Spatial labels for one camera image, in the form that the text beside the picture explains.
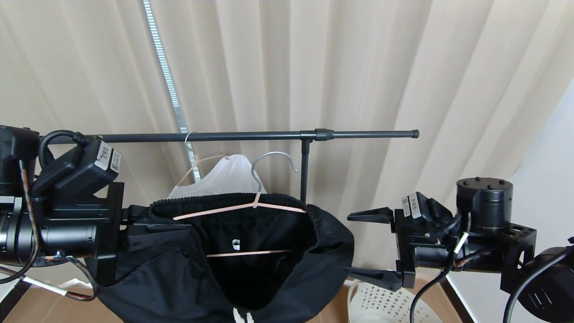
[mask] black garment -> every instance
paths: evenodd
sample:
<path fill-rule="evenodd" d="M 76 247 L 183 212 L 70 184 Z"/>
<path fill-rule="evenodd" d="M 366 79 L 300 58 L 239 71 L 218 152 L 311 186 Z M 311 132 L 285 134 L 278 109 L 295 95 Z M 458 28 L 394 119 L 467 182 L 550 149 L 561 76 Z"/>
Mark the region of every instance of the black garment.
<path fill-rule="evenodd" d="M 305 322 L 331 301 L 354 253 L 352 233 L 314 205 L 281 194 L 260 202 L 307 213 L 245 208 L 174 221 L 182 214 L 253 201 L 255 194 L 222 194 L 158 201 L 137 220 L 193 224 L 189 236 L 118 254 L 117 282 L 99 299 L 126 322 L 234 322 L 233 308 L 256 323 Z M 287 253 L 211 257 L 241 250 Z"/>

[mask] clothing rack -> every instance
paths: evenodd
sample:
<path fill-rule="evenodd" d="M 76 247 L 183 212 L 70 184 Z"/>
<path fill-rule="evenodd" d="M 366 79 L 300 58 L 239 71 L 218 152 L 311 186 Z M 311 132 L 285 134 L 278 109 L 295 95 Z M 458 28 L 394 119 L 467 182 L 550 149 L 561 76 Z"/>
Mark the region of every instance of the clothing rack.
<path fill-rule="evenodd" d="M 309 170 L 309 151 L 313 141 L 332 139 L 363 138 L 418 138 L 418 130 L 406 131 L 334 131 L 329 129 L 301 131 L 266 131 L 266 132 L 204 132 L 187 133 L 137 133 L 137 134 L 101 134 L 107 143 L 169 143 L 187 141 L 240 141 L 240 140 L 301 140 L 301 195 L 300 200 L 307 200 L 307 177 Z M 72 144 L 68 137 L 54 138 L 51 144 Z"/>

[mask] white cable tie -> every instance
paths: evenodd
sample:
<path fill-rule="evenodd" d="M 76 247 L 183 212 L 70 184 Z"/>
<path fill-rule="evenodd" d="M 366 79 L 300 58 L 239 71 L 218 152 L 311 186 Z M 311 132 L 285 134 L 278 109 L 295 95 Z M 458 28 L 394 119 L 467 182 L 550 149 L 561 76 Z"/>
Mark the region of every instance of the white cable tie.
<path fill-rule="evenodd" d="M 44 289 L 47 289 L 47 290 L 52 291 L 52 292 L 54 292 L 54 293 L 60 294 L 60 295 L 62 295 L 62 296 L 66 296 L 66 293 L 68 292 L 67 290 L 61 289 L 61 288 L 56 287 L 56 286 L 54 286 L 54 285 L 50 285 L 50 284 L 46 284 L 46 283 L 40 282 L 39 280 L 34 279 L 34 278 L 30 277 L 30 276 L 24 277 L 23 280 L 24 280 L 26 283 L 30 283 L 30 284 L 32 284 L 32 285 L 36 285 L 36 286 L 38 286 L 38 287 L 42 287 L 42 288 L 44 288 Z"/>
<path fill-rule="evenodd" d="M 456 245 L 455 247 L 455 254 L 459 254 L 459 251 L 462 249 L 463 244 L 466 242 L 466 239 L 468 238 L 468 233 L 467 232 L 463 232 L 463 236 L 460 238 L 459 243 Z"/>

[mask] curtain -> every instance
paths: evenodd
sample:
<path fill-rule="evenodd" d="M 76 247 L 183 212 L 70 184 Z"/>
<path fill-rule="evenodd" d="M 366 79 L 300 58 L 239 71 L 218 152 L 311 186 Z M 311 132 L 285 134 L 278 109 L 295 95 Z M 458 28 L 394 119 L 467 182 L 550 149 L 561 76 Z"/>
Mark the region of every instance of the curtain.
<path fill-rule="evenodd" d="M 350 212 L 420 191 L 455 208 L 455 182 L 509 178 L 574 75 L 570 1 L 151 2 L 193 132 L 411 130 L 418 139 L 311 144 L 309 203 L 356 239 L 355 265 L 394 268 L 387 225 Z M 0 124 L 83 133 L 178 132 L 140 1 L 0 2 Z M 124 205 L 165 198 L 181 144 L 113 144 Z M 55 147 L 63 152 L 67 147 Z M 288 152 L 299 141 L 197 143 L 199 158 Z M 280 156 L 257 171 L 298 197 Z M 210 164 L 203 165 L 205 175 Z"/>
<path fill-rule="evenodd" d="M 308 202 L 356 239 L 355 265 L 394 268 L 387 225 L 350 212 L 420 191 L 455 209 L 455 182 L 509 178 L 574 75 L 569 1 L 151 1 L 190 129 L 411 130 L 419 139 L 311 144 Z M 196 144 L 255 158 L 300 143 Z M 258 164 L 268 191 L 298 174 Z"/>

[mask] laundry basket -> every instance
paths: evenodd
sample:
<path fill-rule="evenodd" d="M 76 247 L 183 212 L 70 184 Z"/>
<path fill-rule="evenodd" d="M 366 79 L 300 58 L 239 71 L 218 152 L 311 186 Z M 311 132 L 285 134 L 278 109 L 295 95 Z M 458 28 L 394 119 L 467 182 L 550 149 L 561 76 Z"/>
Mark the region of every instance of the laundry basket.
<path fill-rule="evenodd" d="M 349 323 L 409 323 L 414 295 L 406 289 L 396 292 L 355 280 L 347 295 Z M 421 299 L 414 312 L 415 323 L 442 323 Z"/>

